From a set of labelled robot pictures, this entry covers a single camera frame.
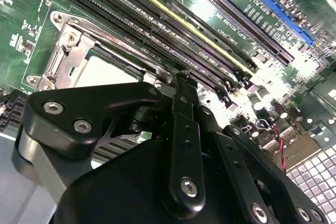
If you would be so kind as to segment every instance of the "black connector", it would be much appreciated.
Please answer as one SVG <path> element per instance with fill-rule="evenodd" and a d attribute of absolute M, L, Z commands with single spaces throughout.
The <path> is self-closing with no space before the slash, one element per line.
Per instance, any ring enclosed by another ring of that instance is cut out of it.
<path fill-rule="evenodd" d="M 294 57 L 279 45 L 273 38 L 264 32 L 253 20 L 247 17 L 230 0 L 207 0 L 239 30 L 253 39 L 261 48 L 278 60 L 283 66 L 288 66 Z"/>

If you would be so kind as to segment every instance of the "chip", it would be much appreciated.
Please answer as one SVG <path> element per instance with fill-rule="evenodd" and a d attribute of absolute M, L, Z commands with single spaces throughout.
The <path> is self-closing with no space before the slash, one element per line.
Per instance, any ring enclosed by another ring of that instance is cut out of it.
<path fill-rule="evenodd" d="M 33 47 L 34 47 L 34 43 L 30 42 L 29 40 L 25 41 L 24 47 L 26 49 L 28 49 L 29 51 L 32 51 Z"/>

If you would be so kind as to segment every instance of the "blue pcie slot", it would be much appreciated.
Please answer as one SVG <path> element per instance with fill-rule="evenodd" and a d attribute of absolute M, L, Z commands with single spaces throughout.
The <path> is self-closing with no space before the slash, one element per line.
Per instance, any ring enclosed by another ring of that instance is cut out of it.
<path fill-rule="evenodd" d="M 307 44 L 313 46 L 315 41 L 312 40 L 294 21 L 292 21 L 272 0 L 261 0 L 265 3 L 297 36 L 303 39 Z"/>

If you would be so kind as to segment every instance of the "silver screw head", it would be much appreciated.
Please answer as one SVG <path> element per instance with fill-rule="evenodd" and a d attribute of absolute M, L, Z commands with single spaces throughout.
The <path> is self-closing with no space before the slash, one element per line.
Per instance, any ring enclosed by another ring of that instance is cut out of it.
<path fill-rule="evenodd" d="M 86 120 L 77 120 L 73 125 L 75 131 L 79 133 L 89 133 L 92 130 L 92 125 Z"/>
<path fill-rule="evenodd" d="M 206 107 L 203 107 L 203 111 L 204 111 L 204 113 L 207 114 L 207 115 L 210 115 L 210 114 L 211 114 L 211 111 L 210 111 L 208 108 L 206 108 Z"/>
<path fill-rule="evenodd" d="M 239 131 L 239 129 L 237 129 L 237 128 L 232 128 L 232 131 L 236 134 L 236 135 L 240 135 L 240 131 Z"/>
<path fill-rule="evenodd" d="M 59 15 L 59 14 L 55 14 L 55 15 L 53 16 L 53 20 L 54 20 L 56 23 L 62 23 L 62 21 L 63 21 L 61 15 Z"/>
<path fill-rule="evenodd" d="M 301 215 L 301 217 L 305 220 L 305 221 L 310 221 L 310 217 L 308 215 L 308 213 L 301 207 L 298 207 L 299 213 Z"/>
<path fill-rule="evenodd" d="M 58 115 L 63 112 L 64 107 L 58 102 L 46 102 L 43 105 L 43 109 L 49 114 Z"/>
<path fill-rule="evenodd" d="M 149 88 L 149 92 L 153 95 L 157 95 L 157 90 L 155 88 Z"/>
<path fill-rule="evenodd" d="M 29 83 L 31 83 L 31 84 L 35 84 L 35 83 L 37 82 L 36 79 L 35 79 L 34 77 L 29 77 L 28 81 L 29 81 Z"/>
<path fill-rule="evenodd" d="M 181 181 L 181 188 L 182 191 L 187 194 L 191 198 L 195 198 L 197 195 L 197 187 L 194 182 L 192 182 L 190 179 L 183 179 Z"/>
<path fill-rule="evenodd" d="M 187 103 L 187 99 L 185 97 L 180 98 L 182 102 Z"/>
<path fill-rule="evenodd" d="M 323 222 L 322 216 L 315 210 L 315 209 L 310 209 L 311 213 L 317 218 L 320 222 Z"/>
<path fill-rule="evenodd" d="M 252 204 L 252 212 L 254 216 L 261 222 L 261 223 L 267 223 L 267 215 L 265 211 L 257 204 Z"/>
<path fill-rule="evenodd" d="M 162 84 L 161 83 L 155 83 L 154 87 L 156 87 L 157 89 L 160 89 L 162 87 Z"/>

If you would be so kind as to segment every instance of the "screw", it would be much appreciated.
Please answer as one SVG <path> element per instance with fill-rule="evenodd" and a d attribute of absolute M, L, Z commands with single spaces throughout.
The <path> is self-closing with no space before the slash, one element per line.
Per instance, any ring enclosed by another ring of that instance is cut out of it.
<path fill-rule="evenodd" d="M 322 217 L 320 216 L 320 214 L 315 210 L 315 209 L 310 209 L 311 213 L 315 216 L 315 218 L 317 218 L 319 221 L 323 221 Z"/>
<path fill-rule="evenodd" d="M 267 222 L 267 215 L 265 211 L 257 204 L 253 203 L 252 204 L 252 212 L 255 217 L 261 222 L 261 223 L 266 223 Z"/>
<path fill-rule="evenodd" d="M 54 19 L 54 21 L 55 21 L 56 23 L 62 23 L 62 21 L 63 21 L 61 15 L 59 15 L 59 14 L 55 14 L 55 15 L 53 16 L 53 19 Z"/>
<path fill-rule="evenodd" d="M 305 221 L 310 221 L 310 217 L 308 215 L 308 213 L 301 207 L 298 207 L 299 213 L 301 215 L 301 217 L 305 220 Z"/>
<path fill-rule="evenodd" d="M 161 83 L 156 83 L 156 84 L 154 84 L 154 87 L 156 87 L 157 89 L 160 89 L 162 87 L 162 84 Z"/>
<path fill-rule="evenodd" d="M 158 94 L 155 88 L 149 88 L 149 92 L 151 94 L 153 94 L 153 95 L 157 95 Z"/>
<path fill-rule="evenodd" d="M 64 107 L 58 102 L 46 102 L 43 105 L 43 109 L 49 114 L 58 115 L 63 112 Z"/>
<path fill-rule="evenodd" d="M 92 130 L 92 125 L 85 120 L 77 120 L 73 125 L 75 131 L 79 133 L 89 133 Z"/>
<path fill-rule="evenodd" d="M 206 108 L 206 107 L 203 107 L 203 111 L 204 111 L 204 113 L 207 114 L 207 115 L 210 115 L 210 114 L 211 114 L 211 111 L 210 111 L 208 108 Z"/>
<path fill-rule="evenodd" d="M 187 99 L 185 97 L 180 98 L 182 102 L 187 103 Z"/>
<path fill-rule="evenodd" d="M 77 35 L 75 33 L 65 33 L 64 38 L 66 40 L 67 46 L 71 47 L 76 44 Z"/>
<path fill-rule="evenodd" d="M 34 77 L 29 77 L 28 79 L 30 84 L 35 84 L 36 83 L 36 79 Z"/>
<path fill-rule="evenodd" d="M 197 187 L 190 179 L 183 179 L 181 181 L 182 191 L 191 198 L 195 198 L 197 195 Z"/>
<path fill-rule="evenodd" d="M 232 131 L 236 134 L 236 135 L 240 135 L 240 131 L 239 131 L 239 129 L 237 129 L 237 128 L 232 128 Z"/>

